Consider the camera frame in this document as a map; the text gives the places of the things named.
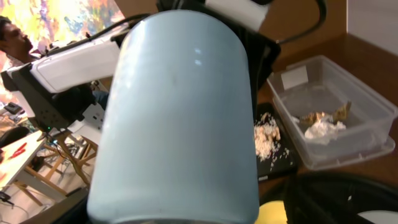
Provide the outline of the white napkin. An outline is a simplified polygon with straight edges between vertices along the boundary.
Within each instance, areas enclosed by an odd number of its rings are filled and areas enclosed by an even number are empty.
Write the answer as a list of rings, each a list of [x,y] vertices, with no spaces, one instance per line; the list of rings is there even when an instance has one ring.
[[[305,131],[305,138],[316,144],[327,145],[338,137],[338,133],[345,130],[346,126],[338,121],[333,124],[329,121],[317,121]]]

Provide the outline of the yellow bowl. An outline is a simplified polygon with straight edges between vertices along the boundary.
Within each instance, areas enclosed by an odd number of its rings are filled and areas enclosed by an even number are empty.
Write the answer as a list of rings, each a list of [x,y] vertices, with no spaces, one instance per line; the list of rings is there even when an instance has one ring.
[[[266,202],[259,207],[255,224],[287,224],[284,202],[281,200]]]

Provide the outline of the blue cup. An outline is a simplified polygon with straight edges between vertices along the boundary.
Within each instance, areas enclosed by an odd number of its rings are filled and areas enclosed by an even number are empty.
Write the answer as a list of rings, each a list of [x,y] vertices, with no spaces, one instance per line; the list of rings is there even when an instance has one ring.
[[[224,23],[174,10],[126,36],[88,196],[93,223],[254,223],[246,51]]]

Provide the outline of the gold snack wrapper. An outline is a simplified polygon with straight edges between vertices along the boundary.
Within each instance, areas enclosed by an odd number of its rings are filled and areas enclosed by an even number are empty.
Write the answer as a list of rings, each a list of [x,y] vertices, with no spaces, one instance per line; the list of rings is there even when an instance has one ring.
[[[337,123],[338,121],[346,120],[348,118],[351,109],[351,102],[348,101],[346,104],[332,112],[331,114],[326,112],[312,112],[308,115],[301,116],[298,118],[299,123],[313,125],[318,121],[327,121],[329,123]]]

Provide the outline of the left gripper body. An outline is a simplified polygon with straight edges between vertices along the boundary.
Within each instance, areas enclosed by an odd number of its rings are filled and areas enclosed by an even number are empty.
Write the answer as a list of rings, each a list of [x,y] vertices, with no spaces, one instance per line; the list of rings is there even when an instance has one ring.
[[[191,10],[205,13],[226,24],[240,39],[246,50],[251,82],[252,107],[257,108],[257,93],[271,74],[271,66],[280,54],[280,45],[221,15],[205,5],[204,0],[116,0],[125,17],[136,14],[155,14],[170,10]]]

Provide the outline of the food scraps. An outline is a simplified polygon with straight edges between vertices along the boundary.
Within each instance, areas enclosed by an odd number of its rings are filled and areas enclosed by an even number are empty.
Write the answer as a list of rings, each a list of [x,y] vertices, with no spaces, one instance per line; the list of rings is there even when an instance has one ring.
[[[282,146],[281,130],[269,112],[261,114],[254,123],[254,141],[256,156],[261,162],[271,159],[273,163],[289,155],[290,151]]]

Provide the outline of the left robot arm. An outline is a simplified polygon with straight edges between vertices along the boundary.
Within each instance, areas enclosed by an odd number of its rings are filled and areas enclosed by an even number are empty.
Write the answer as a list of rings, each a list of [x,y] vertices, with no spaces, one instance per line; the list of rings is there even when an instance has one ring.
[[[42,58],[2,72],[4,86],[44,131],[136,127],[155,115],[252,121],[280,45],[205,1],[157,1]]]

